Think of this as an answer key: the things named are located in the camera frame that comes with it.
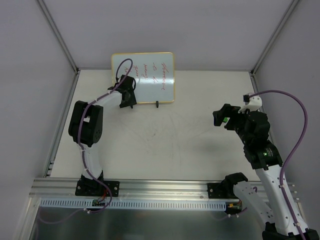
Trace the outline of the gold framed whiteboard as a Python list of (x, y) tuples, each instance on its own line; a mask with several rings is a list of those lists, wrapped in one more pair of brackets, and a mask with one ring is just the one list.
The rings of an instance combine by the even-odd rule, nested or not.
[(135, 79), (138, 104), (172, 103), (175, 100), (175, 58), (172, 52), (114, 53), (112, 77), (129, 72)]

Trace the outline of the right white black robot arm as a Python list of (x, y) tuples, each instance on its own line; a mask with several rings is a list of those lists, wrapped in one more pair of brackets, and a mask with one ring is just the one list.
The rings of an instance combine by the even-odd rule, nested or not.
[(214, 111), (213, 124), (235, 131), (243, 143), (244, 156), (260, 179), (268, 198), (265, 203), (241, 173), (227, 175), (214, 192), (237, 197), (262, 228), (264, 240), (318, 240), (318, 232), (308, 227), (290, 193), (284, 163), (275, 145), (269, 141), (270, 123), (265, 113), (241, 111), (239, 106), (224, 104)]

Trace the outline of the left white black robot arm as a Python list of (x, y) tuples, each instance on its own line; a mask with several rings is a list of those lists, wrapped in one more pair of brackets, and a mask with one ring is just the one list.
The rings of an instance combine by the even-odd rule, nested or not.
[(104, 115), (116, 108), (133, 108), (137, 104), (135, 89), (136, 80), (122, 75), (106, 94), (92, 102), (78, 100), (74, 104), (68, 134), (79, 146), (83, 166), (76, 196), (104, 198), (119, 195), (119, 182), (104, 180), (98, 142), (103, 135)]

